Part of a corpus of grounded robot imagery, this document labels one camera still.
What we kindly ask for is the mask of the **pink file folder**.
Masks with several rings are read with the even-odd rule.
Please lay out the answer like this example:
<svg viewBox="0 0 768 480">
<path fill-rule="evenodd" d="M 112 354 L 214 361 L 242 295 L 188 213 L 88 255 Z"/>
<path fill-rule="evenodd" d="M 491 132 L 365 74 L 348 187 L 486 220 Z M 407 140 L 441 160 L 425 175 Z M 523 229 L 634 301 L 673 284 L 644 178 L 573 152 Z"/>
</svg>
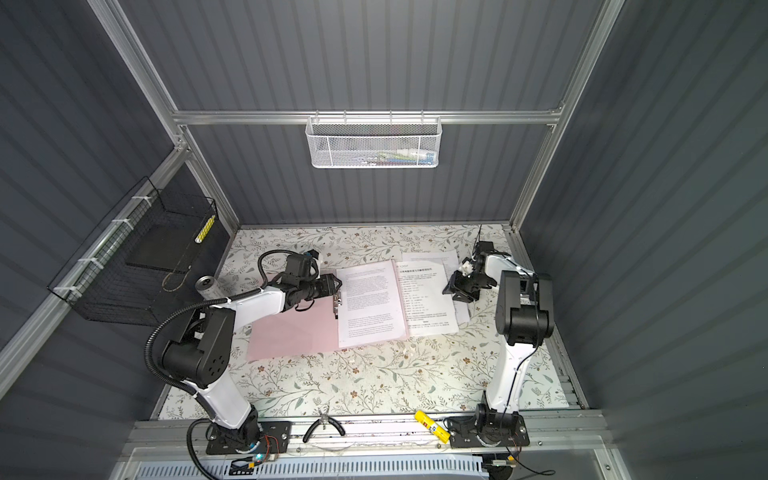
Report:
<svg viewBox="0 0 768 480">
<path fill-rule="evenodd" d="M 283 356 L 314 355 L 342 350 L 333 297 L 313 302 L 306 311 L 280 313 L 251 327 L 246 360 L 255 362 Z"/>
</svg>

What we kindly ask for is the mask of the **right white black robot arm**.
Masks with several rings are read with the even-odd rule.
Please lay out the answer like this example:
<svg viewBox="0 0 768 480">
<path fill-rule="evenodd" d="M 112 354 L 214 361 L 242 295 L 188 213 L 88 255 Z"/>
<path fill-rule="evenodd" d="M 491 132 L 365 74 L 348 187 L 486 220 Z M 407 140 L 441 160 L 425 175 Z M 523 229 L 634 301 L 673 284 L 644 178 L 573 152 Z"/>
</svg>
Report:
<svg viewBox="0 0 768 480">
<path fill-rule="evenodd" d="M 492 242 L 478 241 L 443 292 L 469 304 L 479 300 L 483 290 L 497 291 L 498 362 L 474 415 L 448 417 L 444 424 L 453 448 L 519 449 L 530 444 L 519 407 L 525 372 L 555 326 L 553 282 L 549 275 L 523 267 Z"/>
</svg>

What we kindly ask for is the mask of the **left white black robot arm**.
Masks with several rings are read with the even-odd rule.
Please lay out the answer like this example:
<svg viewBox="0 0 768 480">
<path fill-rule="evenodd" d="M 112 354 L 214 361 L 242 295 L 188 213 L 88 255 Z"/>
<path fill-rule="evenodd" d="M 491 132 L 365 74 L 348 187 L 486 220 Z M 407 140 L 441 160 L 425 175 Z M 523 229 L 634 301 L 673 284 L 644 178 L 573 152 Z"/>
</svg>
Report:
<svg viewBox="0 0 768 480">
<path fill-rule="evenodd" d="M 256 407 L 239 393 L 228 372 L 233 336 L 269 316 L 337 295 L 342 280 L 321 273 L 318 259 L 315 250 L 269 250 L 256 261 L 257 288 L 182 307 L 146 341 L 148 371 L 190 395 L 206 412 L 212 433 L 237 453 L 277 454 L 279 443 L 262 430 Z"/>
</svg>

